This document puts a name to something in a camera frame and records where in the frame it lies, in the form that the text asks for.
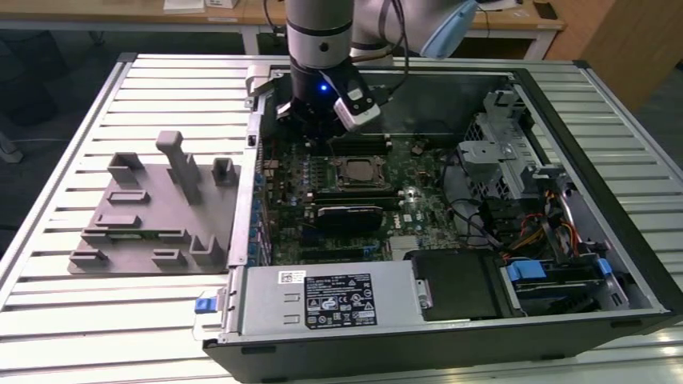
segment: metal bracket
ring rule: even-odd
[[[247,102],[251,99],[251,105],[245,102],[245,107],[252,109],[255,107],[253,100],[268,90],[275,88],[275,84],[271,80],[269,66],[249,66],[247,68],[247,77],[244,79],[244,86],[247,87]]]
[[[462,160],[471,164],[498,164],[499,160],[516,159],[512,148],[495,142],[462,142],[458,151]]]

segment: blue tab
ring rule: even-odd
[[[216,298],[197,298],[195,300],[195,313],[196,314],[213,314],[217,312],[217,299]]]
[[[512,282],[524,278],[544,278],[546,271],[543,269],[542,262],[536,260],[524,260],[522,262],[514,262],[507,266],[510,280]]]
[[[600,267],[602,275],[608,276],[611,274],[611,265],[606,258],[598,259],[598,266]]]
[[[516,270],[515,266],[507,266],[508,277],[512,282],[516,282],[520,279],[520,272]]]
[[[522,278],[544,278],[546,271],[543,269],[542,262],[536,260],[524,260],[522,262],[514,262],[516,270],[520,272]]]

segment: black sticker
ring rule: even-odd
[[[311,330],[376,325],[371,274],[314,276],[304,283]]]

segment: aluminum extrusion table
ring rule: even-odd
[[[197,163],[239,163],[248,122],[244,78],[283,57],[140,55],[116,64],[0,262],[3,384],[177,382],[225,384],[228,373],[195,341],[195,298],[225,275],[84,277],[68,253],[109,182],[116,151],[165,162],[155,138],[181,130]],[[638,228],[683,285],[683,173],[591,70],[571,62],[414,61],[416,66],[526,67]],[[539,142],[552,150],[543,137]],[[683,330],[610,342],[576,358],[324,380],[334,382],[680,382]]]

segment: black wire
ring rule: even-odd
[[[280,28],[275,26],[273,20],[269,18],[269,12],[268,12],[268,0],[264,0],[264,14],[265,14],[265,21],[268,22],[268,26],[273,30],[273,34],[277,34]]]
[[[480,6],[478,6],[478,8],[483,12],[483,16],[487,19],[487,38],[490,38],[491,37],[491,24],[488,24],[488,11],[484,8],[482,8]]]
[[[396,19],[402,28],[402,36],[398,40],[396,46],[400,46],[403,43],[403,77],[396,83],[396,85],[390,89],[390,96],[396,92],[396,90],[402,87],[408,80],[410,73],[410,49],[408,49],[408,35],[406,34],[406,13],[403,12],[403,3],[402,0],[392,0],[394,12],[396,13]]]

